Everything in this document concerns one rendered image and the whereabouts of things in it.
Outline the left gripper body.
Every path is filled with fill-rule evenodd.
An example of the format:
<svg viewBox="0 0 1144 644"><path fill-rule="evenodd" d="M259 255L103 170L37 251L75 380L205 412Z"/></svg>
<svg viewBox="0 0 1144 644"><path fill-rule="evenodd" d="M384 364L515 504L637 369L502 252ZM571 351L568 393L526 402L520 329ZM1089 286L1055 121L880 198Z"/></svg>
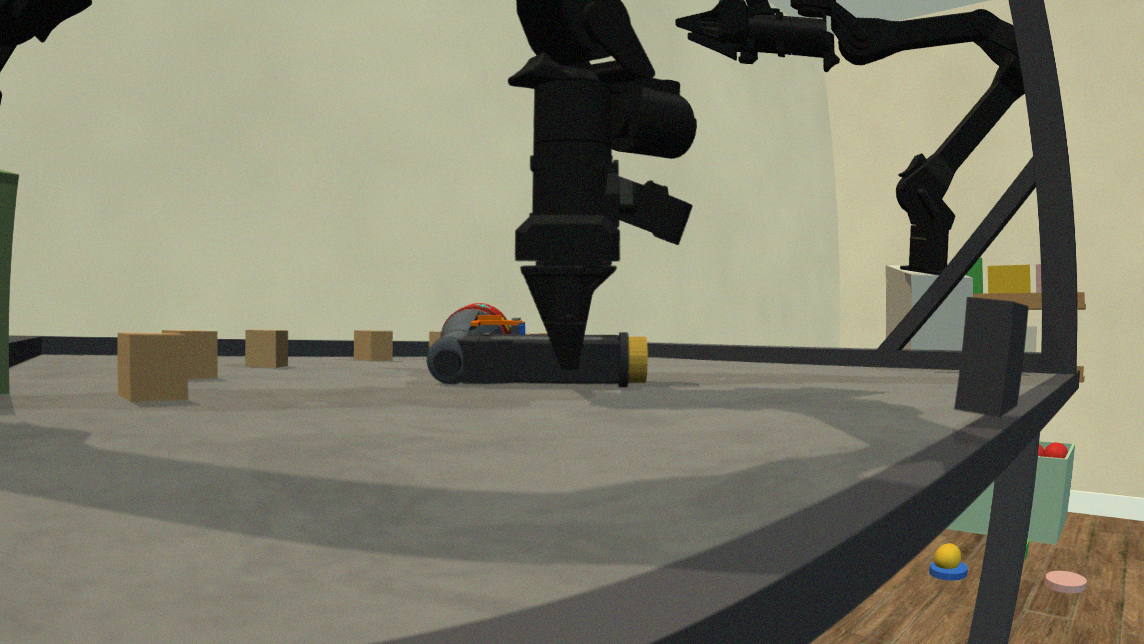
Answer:
<svg viewBox="0 0 1144 644"><path fill-rule="evenodd" d="M532 213L515 230L515 261L545 261L545 267L603 267L603 261L620 261L620 230L599 215L607 169L613 169L609 144L535 144L530 156Z"/></svg>

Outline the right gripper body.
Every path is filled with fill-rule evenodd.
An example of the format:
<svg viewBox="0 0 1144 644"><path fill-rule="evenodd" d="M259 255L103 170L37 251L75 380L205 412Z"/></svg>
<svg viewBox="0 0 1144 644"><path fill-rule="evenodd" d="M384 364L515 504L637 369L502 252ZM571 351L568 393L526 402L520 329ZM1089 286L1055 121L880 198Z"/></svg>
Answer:
<svg viewBox="0 0 1144 644"><path fill-rule="evenodd" d="M778 57L792 55L791 16L782 16L782 11L776 11L776 16L748 15L744 0L724 0L723 9L723 34L726 42L734 43L734 50L740 51L741 64L753 64L758 59L758 51L774 53Z"/></svg>

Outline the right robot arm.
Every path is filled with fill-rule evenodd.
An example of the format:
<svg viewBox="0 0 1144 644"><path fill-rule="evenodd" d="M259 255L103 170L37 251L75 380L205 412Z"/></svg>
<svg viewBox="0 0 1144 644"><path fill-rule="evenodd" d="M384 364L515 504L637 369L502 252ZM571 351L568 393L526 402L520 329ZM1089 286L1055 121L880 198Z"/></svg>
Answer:
<svg viewBox="0 0 1144 644"><path fill-rule="evenodd" d="M904 21L856 18L834 1L791 0L791 7L807 17L791 16L792 55L823 58L825 72L840 62L826 16L832 17L831 30L839 38L841 55L855 65L866 65L897 51L974 42L999 66L990 89L942 146L927 159L922 153L914 156L908 168L898 174L901 178L896 198L901 209L908 212L912 224L909 265L900 269L940 275L947 267L950 230L955 220L942 199L961 164L1025 94L1012 24L985 9Z"/></svg>

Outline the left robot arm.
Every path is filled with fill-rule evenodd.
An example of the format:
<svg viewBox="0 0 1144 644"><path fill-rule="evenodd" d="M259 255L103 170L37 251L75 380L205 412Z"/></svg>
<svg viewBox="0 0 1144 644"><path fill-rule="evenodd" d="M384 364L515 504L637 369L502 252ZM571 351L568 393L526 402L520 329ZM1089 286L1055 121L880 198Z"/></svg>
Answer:
<svg viewBox="0 0 1144 644"><path fill-rule="evenodd" d="M92 0L0 0L0 72L17 45L34 35L43 43L61 22L89 6ZM508 84L534 89L533 145L591 141L669 159L688 152L696 138L694 112L680 96L678 81L653 78L621 0L516 0L516 7L537 56ZM610 56L614 61L590 63ZM680 245L693 205L652 180L644 185L620 177L614 160L599 215Z"/></svg>

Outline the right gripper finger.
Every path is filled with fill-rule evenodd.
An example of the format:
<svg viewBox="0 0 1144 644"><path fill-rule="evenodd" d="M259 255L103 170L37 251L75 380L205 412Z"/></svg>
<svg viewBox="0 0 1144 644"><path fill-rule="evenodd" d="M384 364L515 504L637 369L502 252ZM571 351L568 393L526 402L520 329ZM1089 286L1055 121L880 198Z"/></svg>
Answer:
<svg viewBox="0 0 1144 644"><path fill-rule="evenodd" d="M694 32L688 33L688 40L693 41L696 43L700 43L714 51L718 51L725 55L726 57L737 61L737 51L734 50L734 43L729 43L729 42L722 43L708 37L696 34Z"/></svg>
<svg viewBox="0 0 1144 644"><path fill-rule="evenodd" d="M726 43L726 39L723 34L723 1L724 0L718 0L718 3L710 11L677 18L675 19L675 25L697 34L712 38L718 42Z"/></svg>

